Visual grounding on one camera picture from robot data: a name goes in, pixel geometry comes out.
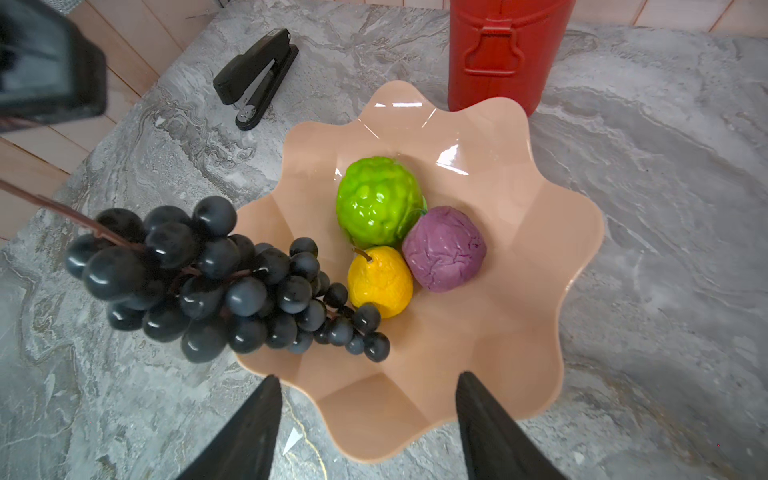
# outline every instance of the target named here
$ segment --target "marble countertop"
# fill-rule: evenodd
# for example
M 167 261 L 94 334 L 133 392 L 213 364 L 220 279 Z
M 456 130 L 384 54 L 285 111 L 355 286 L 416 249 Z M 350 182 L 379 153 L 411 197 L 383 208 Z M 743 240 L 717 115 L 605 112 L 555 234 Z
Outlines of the marble countertop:
M 212 77 L 272 28 L 300 48 L 264 121 Z M 307 0 L 227 6 L 57 198 L 94 215 L 238 206 L 280 176 L 288 130 L 344 124 L 389 80 L 445 107 L 446 12 Z M 542 173 L 604 212 L 561 312 L 563 393 L 522 423 L 569 478 L 768 472 L 768 41 L 572 25 L 531 117 Z M 259 379 L 106 327 L 65 272 L 73 226 L 39 212 L 0 251 L 0 478 L 173 478 Z M 466 478 L 456 424 L 379 465 L 347 461 L 285 389 L 273 479 Z M 295 429 L 303 438 L 283 455 Z

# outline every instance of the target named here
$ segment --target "red canister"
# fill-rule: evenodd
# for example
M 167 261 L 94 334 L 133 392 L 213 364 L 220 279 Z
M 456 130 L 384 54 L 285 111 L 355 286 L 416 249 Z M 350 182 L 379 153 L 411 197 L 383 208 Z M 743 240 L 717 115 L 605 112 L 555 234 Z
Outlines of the red canister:
M 448 106 L 509 97 L 532 114 L 576 0 L 451 0 Z

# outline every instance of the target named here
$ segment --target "purple ball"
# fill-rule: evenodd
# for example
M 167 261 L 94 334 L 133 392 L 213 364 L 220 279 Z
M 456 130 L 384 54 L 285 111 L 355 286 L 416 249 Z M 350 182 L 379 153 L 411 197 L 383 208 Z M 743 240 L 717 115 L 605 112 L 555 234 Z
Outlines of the purple ball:
M 477 275 L 486 251 L 480 230 L 453 207 L 430 209 L 402 243 L 413 276 L 436 293 L 455 289 Z

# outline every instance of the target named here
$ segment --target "scalloped bowl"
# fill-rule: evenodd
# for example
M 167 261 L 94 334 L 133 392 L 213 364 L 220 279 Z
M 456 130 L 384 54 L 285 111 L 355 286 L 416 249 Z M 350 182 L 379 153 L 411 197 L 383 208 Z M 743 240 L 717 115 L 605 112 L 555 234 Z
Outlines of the scalloped bowl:
M 402 81 L 382 86 L 347 125 L 292 129 L 280 182 L 240 209 L 235 232 L 286 251 L 293 238 L 312 237 L 331 281 L 346 283 L 354 253 L 336 222 L 336 190 L 352 162 L 374 155 L 407 166 L 430 207 L 472 218 L 488 244 L 479 275 L 447 293 L 417 284 L 406 311 L 382 322 L 392 343 L 384 362 L 331 345 L 238 357 L 306 393 L 339 450 L 359 462 L 394 456 L 455 420 L 465 370 L 515 419 L 549 407 L 563 380 L 560 307 L 603 239 L 599 209 L 537 170 L 519 104 L 491 98 L 447 112 Z

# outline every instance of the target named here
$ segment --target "bumpy green fruit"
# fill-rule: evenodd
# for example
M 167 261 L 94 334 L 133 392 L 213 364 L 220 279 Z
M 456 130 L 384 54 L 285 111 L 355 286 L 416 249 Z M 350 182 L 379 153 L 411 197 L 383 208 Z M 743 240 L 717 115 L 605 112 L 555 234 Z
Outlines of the bumpy green fruit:
M 336 196 L 339 225 L 363 249 L 399 247 L 424 213 L 426 201 L 419 182 L 387 157 L 363 158 L 351 164 Z

